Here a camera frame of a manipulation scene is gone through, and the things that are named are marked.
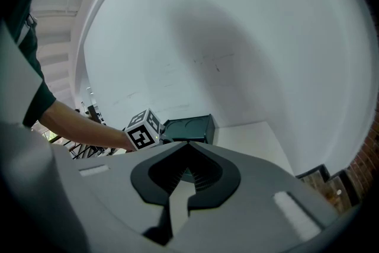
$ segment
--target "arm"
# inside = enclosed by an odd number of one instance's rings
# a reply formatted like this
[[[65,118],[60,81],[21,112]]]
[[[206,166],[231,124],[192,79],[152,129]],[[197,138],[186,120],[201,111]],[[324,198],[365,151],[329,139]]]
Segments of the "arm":
[[[55,101],[39,121],[49,130],[73,142],[135,150],[125,132],[85,118],[59,101]]]

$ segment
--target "white box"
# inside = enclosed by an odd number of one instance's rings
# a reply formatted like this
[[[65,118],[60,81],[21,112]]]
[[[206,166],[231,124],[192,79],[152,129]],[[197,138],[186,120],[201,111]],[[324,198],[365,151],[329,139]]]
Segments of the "white box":
[[[156,146],[159,143],[160,120],[151,109],[133,116],[125,133],[137,150]]]

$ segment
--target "dark green shirt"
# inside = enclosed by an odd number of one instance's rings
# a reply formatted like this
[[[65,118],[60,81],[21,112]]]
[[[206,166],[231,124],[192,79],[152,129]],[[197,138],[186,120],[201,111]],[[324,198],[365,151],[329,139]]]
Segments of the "dark green shirt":
[[[5,22],[16,43],[20,37],[24,24],[29,17],[31,1],[32,0],[15,0],[5,15]],[[27,127],[32,127],[32,125],[40,119],[42,114],[56,100],[44,81],[41,65],[37,60],[37,46],[36,24],[33,24],[21,44],[18,46],[29,64],[43,80],[25,115],[23,124]]]

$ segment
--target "white panel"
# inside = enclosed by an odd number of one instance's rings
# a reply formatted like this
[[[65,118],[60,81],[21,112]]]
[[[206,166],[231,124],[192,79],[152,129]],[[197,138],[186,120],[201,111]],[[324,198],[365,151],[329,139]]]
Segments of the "white panel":
[[[36,28],[37,36],[45,34],[69,33],[75,17],[40,17]]]
[[[78,11],[82,0],[70,0],[69,11]],[[31,9],[36,11],[64,11],[67,0],[33,0]]]
[[[223,127],[214,132],[213,145],[270,161],[293,175],[288,159],[267,122]]]
[[[71,90],[70,88],[64,89],[63,91],[59,91],[54,93],[55,98],[57,98],[59,101],[64,101],[69,99],[70,102],[72,102],[72,96],[71,96]]]
[[[69,60],[69,55],[67,53],[46,56],[44,58],[38,58],[38,61],[40,62],[41,66],[54,65],[56,63],[64,63],[64,62],[67,62],[68,60]]]
[[[61,73],[63,71],[68,71],[69,63],[68,61],[65,62],[59,62],[54,63],[52,65],[42,66],[42,72],[45,75],[46,78],[49,77],[49,75]]]
[[[188,199],[195,194],[195,185],[193,183],[180,180],[170,195],[170,220],[173,236],[179,232],[180,228],[188,220]]]
[[[48,44],[53,43],[66,43],[70,42],[70,34],[67,33],[61,33],[61,34],[46,34],[42,36],[37,36],[38,38],[38,45],[39,46],[46,46]]]
[[[54,73],[44,73],[45,82],[48,84],[50,82],[58,81],[63,78],[67,78],[69,76],[69,72],[65,69],[62,69],[62,71],[54,72]]]
[[[48,46],[39,46],[37,49],[37,59],[53,55],[65,54],[70,50],[70,43],[54,43]]]
[[[118,149],[116,152],[113,153],[113,155],[121,155],[125,154],[126,150],[125,149]]]
[[[274,201],[303,242],[321,233],[321,228],[316,222],[286,192],[275,193]]]
[[[60,80],[49,82],[47,86],[53,94],[55,92],[63,91],[64,89],[70,88],[69,78],[62,78]]]

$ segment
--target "brick wall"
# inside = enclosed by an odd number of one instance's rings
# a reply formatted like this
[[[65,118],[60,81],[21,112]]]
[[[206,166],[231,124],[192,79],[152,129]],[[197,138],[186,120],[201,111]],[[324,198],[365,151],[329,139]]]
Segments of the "brick wall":
[[[320,171],[313,172],[300,178],[302,182],[318,191],[336,209],[339,214],[351,209],[352,204],[348,191],[340,176],[336,176],[325,182]]]
[[[346,169],[353,187],[362,200],[372,187],[379,172],[379,94],[375,119],[358,154]]]

